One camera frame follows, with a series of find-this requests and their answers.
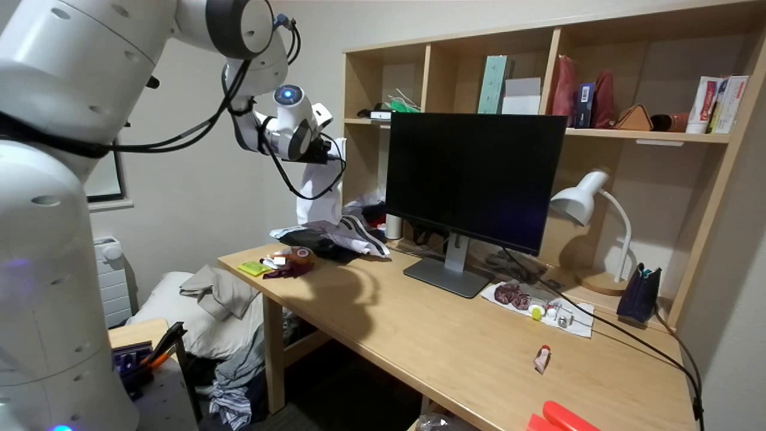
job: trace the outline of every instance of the book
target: book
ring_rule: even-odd
[[[687,133],[706,133],[724,77],[700,77],[691,110]]]
[[[504,107],[506,114],[539,114],[545,79],[506,79]]]
[[[572,114],[576,114],[576,59],[567,56],[567,54],[559,54],[555,56],[550,114],[565,114],[567,125],[572,125]]]
[[[708,121],[711,133],[728,133],[735,125],[740,101],[746,95],[749,74],[726,77],[718,86],[713,114]]]
[[[507,54],[487,54],[477,113],[500,113],[504,84],[513,59]]]
[[[595,95],[595,127],[612,128],[618,121],[618,106],[616,106],[616,74],[603,70],[597,79],[597,95]]]

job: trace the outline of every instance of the black monitor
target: black monitor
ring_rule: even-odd
[[[460,296],[470,240],[539,253],[567,119],[559,114],[407,113],[390,119],[387,211],[451,231],[445,260],[406,272]]]

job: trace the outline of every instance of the pen holder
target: pen holder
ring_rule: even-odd
[[[644,262],[629,276],[628,290],[618,303],[618,319],[633,325],[647,325],[657,306],[661,268],[647,270]]]

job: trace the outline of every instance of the cabinet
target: cabinet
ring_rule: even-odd
[[[513,28],[456,37],[412,40],[345,52],[345,198],[387,185],[387,127],[359,110],[407,94],[424,113],[474,113],[485,56],[513,56],[511,77],[542,77],[542,113],[549,113],[555,56],[576,59],[577,80],[612,70],[616,102],[653,113],[687,113],[700,77],[749,74],[731,133],[567,128],[555,189],[603,168],[612,191],[634,224],[633,262],[663,268],[661,296],[677,325],[704,262],[708,231],[726,203],[728,179],[766,77],[766,5],[740,1],[663,13],[621,16],[547,28]],[[539,258],[549,266],[614,266],[622,224],[597,203],[590,228],[549,217]],[[616,308],[618,298],[597,298]]]

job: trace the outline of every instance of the white desk lamp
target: white desk lamp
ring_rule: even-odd
[[[555,211],[560,216],[567,216],[577,224],[588,224],[592,219],[592,216],[595,216],[595,194],[606,195],[606,200],[612,200],[618,207],[618,213],[621,213],[621,217],[625,222],[621,266],[614,272],[614,280],[583,280],[583,283],[588,288],[606,292],[606,295],[622,295],[625,285],[628,285],[625,277],[622,277],[622,270],[625,270],[628,249],[629,249],[629,240],[633,240],[633,224],[629,224],[629,217],[628,217],[625,207],[621,206],[621,200],[614,194],[609,194],[606,189],[602,189],[606,185],[606,179],[609,179],[609,174],[603,170],[592,170],[590,174],[585,174],[579,179],[577,187],[559,191],[550,198],[550,211]]]

